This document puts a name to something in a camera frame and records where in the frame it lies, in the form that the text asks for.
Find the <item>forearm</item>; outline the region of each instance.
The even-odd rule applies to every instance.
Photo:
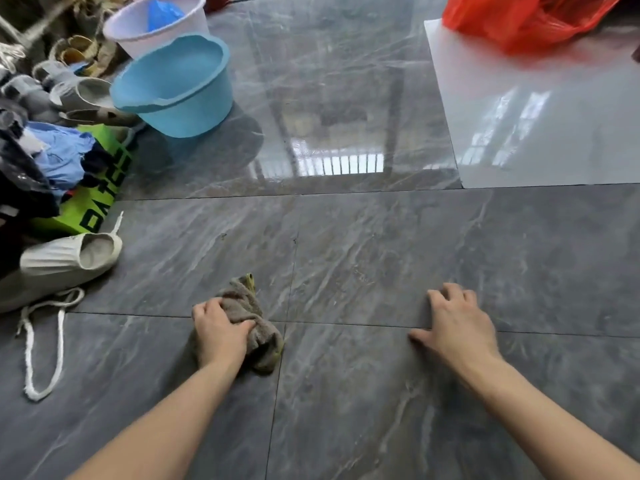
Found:
[[[548,480],[640,478],[640,465],[564,411],[500,359],[463,379]]]
[[[241,363],[241,358],[221,358],[197,371],[69,480],[183,478]]]

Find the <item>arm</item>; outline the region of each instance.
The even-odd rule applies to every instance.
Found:
[[[476,294],[430,290],[433,329],[410,337],[434,350],[510,432],[549,480],[631,480],[640,465],[532,386],[500,355]]]
[[[68,480],[178,480],[242,365],[255,323],[231,325],[218,299],[193,308],[201,368]]]

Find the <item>white shoelace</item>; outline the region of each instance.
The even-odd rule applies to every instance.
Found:
[[[63,301],[46,300],[35,305],[25,306],[20,312],[20,322],[18,323],[18,332],[16,337],[20,335],[22,329],[27,331],[27,344],[24,349],[24,364],[27,368],[27,373],[24,378],[24,393],[32,401],[41,401],[46,396],[51,394],[51,391],[55,388],[60,380],[62,374],[62,364],[65,360],[65,334],[64,334],[64,322],[67,308],[75,306],[80,303],[84,298],[84,290],[82,288],[71,288],[71,290],[61,291],[56,293],[55,296],[64,296]],[[59,306],[58,310],[58,357],[56,359],[56,370],[53,372],[49,385],[42,391],[36,391],[33,386],[33,363],[31,361],[31,355],[33,352],[33,345],[35,343],[35,333],[33,331],[33,325],[29,319],[31,315],[38,308],[43,306]]]

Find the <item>red object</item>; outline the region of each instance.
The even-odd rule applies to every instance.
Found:
[[[445,27],[507,53],[538,52],[592,30],[620,0],[449,0]]]
[[[207,0],[204,3],[205,13],[211,13],[212,11],[220,10],[224,8],[231,0]]]

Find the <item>hand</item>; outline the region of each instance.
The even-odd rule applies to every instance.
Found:
[[[436,352],[459,376],[492,359],[503,361],[489,315],[477,305],[476,293],[444,283],[444,294],[429,290],[431,331],[414,329],[409,336]]]
[[[221,300],[222,298],[212,298],[194,306],[191,311],[198,335],[200,367],[222,357],[241,363],[246,355],[246,338],[255,322],[246,320],[233,325],[220,307]]]

